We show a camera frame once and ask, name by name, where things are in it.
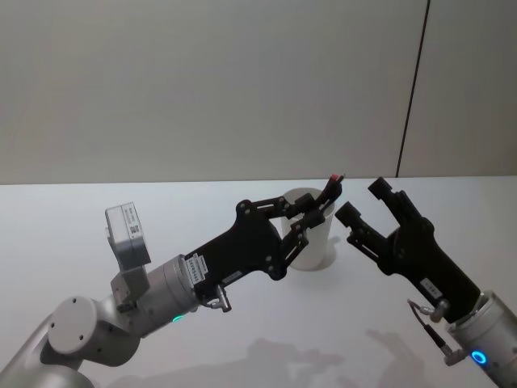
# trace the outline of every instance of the white cup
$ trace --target white cup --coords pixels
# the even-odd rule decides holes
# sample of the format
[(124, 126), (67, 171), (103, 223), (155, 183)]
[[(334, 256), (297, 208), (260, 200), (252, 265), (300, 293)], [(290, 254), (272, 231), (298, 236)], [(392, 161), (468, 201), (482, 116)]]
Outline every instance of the white cup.
[[(294, 203), (295, 200), (303, 196), (304, 194), (311, 194), (316, 199), (322, 190), (317, 188), (293, 188), (284, 194), (284, 198), (289, 203)], [(307, 239), (309, 245), (307, 245), (301, 253), (291, 263), (291, 267), (300, 271), (314, 271), (320, 267), (326, 254), (326, 244), (329, 239), (330, 224), (332, 223), (332, 216), (334, 214), (334, 204), (330, 205), (323, 215), (325, 216), (325, 222), (316, 226), (313, 229), (307, 229)], [(299, 221), (303, 217), (303, 214), (288, 220), (282, 218), (282, 234), (285, 236), (291, 231), (291, 224)]]

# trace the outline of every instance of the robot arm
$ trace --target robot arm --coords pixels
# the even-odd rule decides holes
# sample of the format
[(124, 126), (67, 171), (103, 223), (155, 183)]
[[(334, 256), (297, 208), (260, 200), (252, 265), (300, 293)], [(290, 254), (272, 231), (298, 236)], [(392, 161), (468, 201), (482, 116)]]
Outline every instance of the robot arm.
[[(336, 214), (351, 229), (347, 241), (372, 259), (385, 274), (398, 273), (409, 280), (432, 304), (421, 307), (408, 301), (412, 311), (454, 365), (470, 355), (496, 385), (517, 387), (517, 318), (491, 291), (480, 289), (439, 248), (434, 226), (414, 207), (404, 192), (392, 192), (379, 178), (370, 192), (388, 206), (400, 226), (387, 238), (364, 222), (347, 202)], [(448, 332), (460, 345), (452, 351), (420, 314), (432, 322), (449, 323)]]
[[(133, 204), (106, 210), (107, 238), (120, 271), (112, 295), (102, 301), (63, 301), (0, 373), (0, 388), (92, 388), (78, 372), (82, 361), (118, 366), (137, 351), (140, 339), (196, 311), (198, 306), (231, 310), (225, 288), (253, 271), (280, 280), (309, 243), (306, 230), (324, 222), (323, 212), (341, 194), (332, 175), (318, 198), (294, 203), (283, 197), (237, 204), (237, 218), (225, 233), (188, 255), (147, 273), (150, 262)], [(304, 216), (281, 238), (270, 220)]]

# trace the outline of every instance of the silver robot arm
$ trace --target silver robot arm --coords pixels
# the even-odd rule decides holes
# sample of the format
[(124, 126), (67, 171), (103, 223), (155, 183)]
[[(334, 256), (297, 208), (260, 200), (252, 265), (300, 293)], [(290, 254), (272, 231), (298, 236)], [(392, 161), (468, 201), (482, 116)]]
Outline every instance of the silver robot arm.
[[(141, 338), (198, 306), (231, 310), (225, 288), (253, 271), (280, 280), (309, 243), (306, 230), (324, 222), (323, 212), (341, 194), (333, 175), (316, 199), (293, 204), (283, 197), (237, 204), (232, 228), (188, 255), (147, 273), (150, 262), (133, 204), (106, 210), (107, 238), (120, 271), (102, 301), (70, 297), (45, 319), (0, 373), (0, 388), (93, 388), (78, 372), (84, 360), (118, 366), (137, 351)], [(281, 238), (274, 217), (304, 216)]]
[[(421, 307), (409, 300), (410, 307), (427, 334), (451, 366), (467, 356), (502, 388), (517, 388), (517, 318), (491, 291), (484, 293), (439, 248), (434, 226), (414, 207), (404, 192), (392, 192), (379, 178), (370, 192), (382, 200), (400, 227), (390, 236), (379, 234), (359, 211), (347, 202), (336, 218), (351, 229), (347, 241), (372, 259), (385, 274), (397, 273), (408, 279), (432, 304)], [(442, 318), (447, 331), (460, 345), (452, 350), (430, 324)]]

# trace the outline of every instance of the gray wall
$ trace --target gray wall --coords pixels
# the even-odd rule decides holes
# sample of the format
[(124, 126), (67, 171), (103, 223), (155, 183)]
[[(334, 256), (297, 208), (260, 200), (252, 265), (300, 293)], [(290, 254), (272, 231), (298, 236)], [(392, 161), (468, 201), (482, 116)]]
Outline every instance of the gray wall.
[[(515, 6), (476, 1), (431, 4), (403, 175), (517, 171)], [(2, 0), (0, 183), (395, 176), (425, 7)]]

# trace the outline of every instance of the table surface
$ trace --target table surface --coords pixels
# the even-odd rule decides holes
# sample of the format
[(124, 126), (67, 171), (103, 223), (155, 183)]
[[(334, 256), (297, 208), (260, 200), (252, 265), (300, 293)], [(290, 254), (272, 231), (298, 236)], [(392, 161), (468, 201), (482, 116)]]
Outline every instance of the table surface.
[[(387, 234), (396, 223), (368, 192), (371, 182), (346, 179), (338, 205), (351, 201)], [(406, 190), (431, 219), (439, 245), (467, 275), (517, 311), (517, 177), (389, 182)], [(0, 187), (0, 367), (63, 299), (109, 294), (118, 267), (104, 234), (105, 208), (135, 202), (153, 268), (227, 230), (242, 199), (324, 183)], [(334, 221), (328, 253), (335, 261), (328, 268), (290, 270), (279, 282), (250, 274), (228, 288), (230, 313), (201, 308), (144, 339), (127, 364), (108, 368), (85, 362), (81, 371), (102, 388), (491, 386), (471, 360), (453, 368), (443, 364), (406, 304), (408, 297), (423, 298), (406, 279), (381, 274), (346, 236)]]

